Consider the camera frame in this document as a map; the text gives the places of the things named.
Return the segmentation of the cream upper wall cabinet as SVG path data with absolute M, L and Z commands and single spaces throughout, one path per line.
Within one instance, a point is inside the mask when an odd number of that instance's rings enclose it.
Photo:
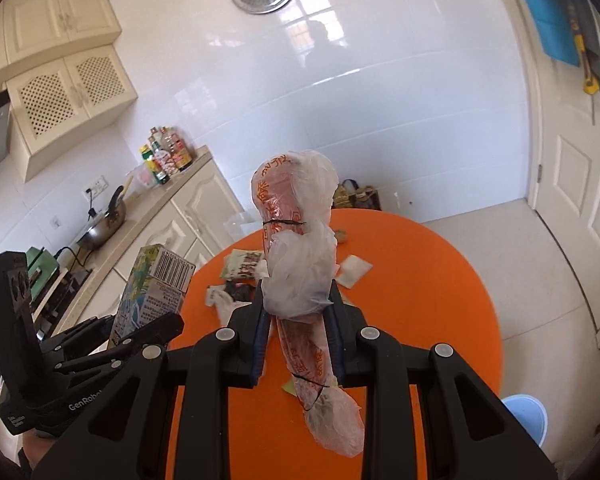
M 3 0 L 0 84 L 55 58 L 112 44 L 120 34 L 109 0 Z

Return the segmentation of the printed cardboard carton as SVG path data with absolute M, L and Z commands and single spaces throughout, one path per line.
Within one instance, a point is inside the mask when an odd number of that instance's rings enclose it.
M 180 313 L 195 271 L 193 263 L 161 244 L 140 248 L 114 316 L 108 347 L 121 344 L 160 316 Z

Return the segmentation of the lattice door wall cabinet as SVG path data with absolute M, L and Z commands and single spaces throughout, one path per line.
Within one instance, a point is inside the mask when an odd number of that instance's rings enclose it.
M 23 181 L 115 122 L 137 93 L 114 47 L 32 68 L 6 82 L 9 155 Z

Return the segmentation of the black gas stove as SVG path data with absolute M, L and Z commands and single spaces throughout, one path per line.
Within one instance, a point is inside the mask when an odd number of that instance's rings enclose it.
M 63 247 L 52 254 L 46 248 L 26 251 L 33 327 L 39 340 L 50 338 L 69 304 L 90 276 L 86 263 L 90 252 Z

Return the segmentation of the white panelled door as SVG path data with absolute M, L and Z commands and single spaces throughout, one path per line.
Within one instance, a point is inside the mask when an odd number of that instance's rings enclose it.
M 530 99 L 530 204 L 572 267 L 600 345 L 600 96 L 584 93 L 582 70 L 544 53 L 524 0 L 505 4 Z M 594 29 L 600 40 L 600 16 Z

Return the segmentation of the white wall power socket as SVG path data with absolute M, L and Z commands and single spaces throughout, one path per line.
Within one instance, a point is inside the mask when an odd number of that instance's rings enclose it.
M 88 184 L 83 189 L 83 195 L 86 200 L 94 200 L 98 197 L 102 192 L 105 192 L 108 188 L 109 184 L 107 179 L 104 176 L 99 176 L 94 182 Z

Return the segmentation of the light blue trash bin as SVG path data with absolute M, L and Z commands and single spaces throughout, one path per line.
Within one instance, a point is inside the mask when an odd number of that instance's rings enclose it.
M 506 396 L 502 402 L 534 442 L 542 446 L 548 430 L 548 415 L 542 402 L 535 396 L 523 393 Z

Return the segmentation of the brown sauce bottle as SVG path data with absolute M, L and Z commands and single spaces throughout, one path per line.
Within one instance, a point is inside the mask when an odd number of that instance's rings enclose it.
M 178 170 L 183 172 L 192 166 L 193 157 L 180 135 L 171 127 L 162 127 L 161 133 Z

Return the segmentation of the round orange table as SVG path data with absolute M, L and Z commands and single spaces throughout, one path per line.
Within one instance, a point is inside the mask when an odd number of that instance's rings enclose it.
M 502 382 L 503 344 L 495 309 L 477 272 L 450 243 L 412 220 L 386 212 L 337 209 L 332 227 L 346 232 L 337 259 L 357 256 L 372 268 L 347 301 L 367 324 L 402 344 L 444 342 L 493 390 Z M 280 343 L 271 338 L 256 388 L 230 390 L 230 475 L 234 479 L 357 479 L 361 457 L 319 445 L 289 379 Z

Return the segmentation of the red label sauce bottle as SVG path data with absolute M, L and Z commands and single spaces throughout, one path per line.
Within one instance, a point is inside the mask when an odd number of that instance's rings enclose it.
M 178 174 L 178 166 L 172 158 L 170 152 L 164 148 L 161 144 L 161 134 L 156 127 L 150 129 L 150 137 L 148 138 L 152 152 L 154 153 L 155 159 L 159 163 L 163 171 L 169 176 L 173 177 Z

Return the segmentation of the green white snack wrapper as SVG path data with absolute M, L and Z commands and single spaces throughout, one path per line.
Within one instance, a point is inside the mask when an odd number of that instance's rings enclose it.
M 262 250 L 233 249 L 224 258 L 220 278 L 224 281 L 253 280 L 263 258 Z

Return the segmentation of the brown food ball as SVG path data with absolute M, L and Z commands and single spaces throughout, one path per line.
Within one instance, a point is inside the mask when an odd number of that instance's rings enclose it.
M 335 237 L 339 244 L 343 244 L 348 240 L 347 232 L 345 230 L 336 230 Z

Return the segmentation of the steel frying pan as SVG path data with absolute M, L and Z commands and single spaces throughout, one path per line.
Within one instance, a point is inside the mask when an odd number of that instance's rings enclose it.
M 112 194 L 107 208 L 88 222 L 76 244 L 85 250 L 96 250 L 121 228 L 126 217 L 125 187 L 120 185 Z

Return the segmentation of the green cap sauce bottle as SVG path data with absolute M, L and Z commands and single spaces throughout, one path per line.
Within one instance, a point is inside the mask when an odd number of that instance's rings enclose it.
M 143 157 L 145 165 L 151 171 L 156 181 L 160 185 L 167 184 L 170 181 L 170 177 L 160 166 L 158 160 L 155 158 L 154 152 L 151 151 L 151 148 L 147 144 L 143 144 L 140 147 L 140 154 Z

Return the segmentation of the red printed plastic bag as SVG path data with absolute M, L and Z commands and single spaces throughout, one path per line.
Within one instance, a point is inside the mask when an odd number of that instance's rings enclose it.
M 354 457 L 363 449 L 364 424 L 358 404 L 338 385 L 323 321 L 338 271 L 329 226 L 337 186 L 327 157 L 289 152 L 256 170 L 251 196 L 263 226 L 263 307 L 275 318 L 306 426 L 323 448 Z

